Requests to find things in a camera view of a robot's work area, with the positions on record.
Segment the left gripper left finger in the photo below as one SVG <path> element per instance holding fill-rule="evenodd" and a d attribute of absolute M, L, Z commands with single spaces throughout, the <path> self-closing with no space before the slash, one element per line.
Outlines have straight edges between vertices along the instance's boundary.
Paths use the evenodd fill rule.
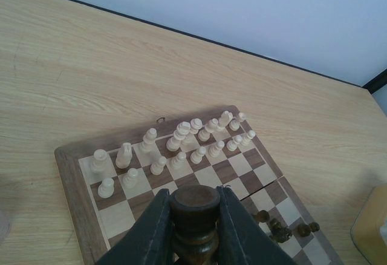
<path fill-rule="evenodd" d="M 170 194 L 161 189 L 127 234 L 97 264 L 174 264 Z"/>

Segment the dark chess piece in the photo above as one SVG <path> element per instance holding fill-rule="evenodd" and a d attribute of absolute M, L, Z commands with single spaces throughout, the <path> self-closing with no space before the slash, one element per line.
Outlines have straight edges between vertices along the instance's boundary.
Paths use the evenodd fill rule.
<path fill-rule="evenodd" d="M 216 264 L 220 194 L 209 186 L 187 185 L 170 198 L 174 224 L 171 248 L 181 264 Z"/>

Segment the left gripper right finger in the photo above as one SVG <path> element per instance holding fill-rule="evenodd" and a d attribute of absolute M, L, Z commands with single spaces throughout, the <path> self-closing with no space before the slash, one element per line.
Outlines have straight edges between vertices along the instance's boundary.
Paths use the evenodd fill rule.
<path fill-rule="evenodd" d="M 259 227 L 230 188 L 218 186 L 218 264 L 294 264 Z"/>

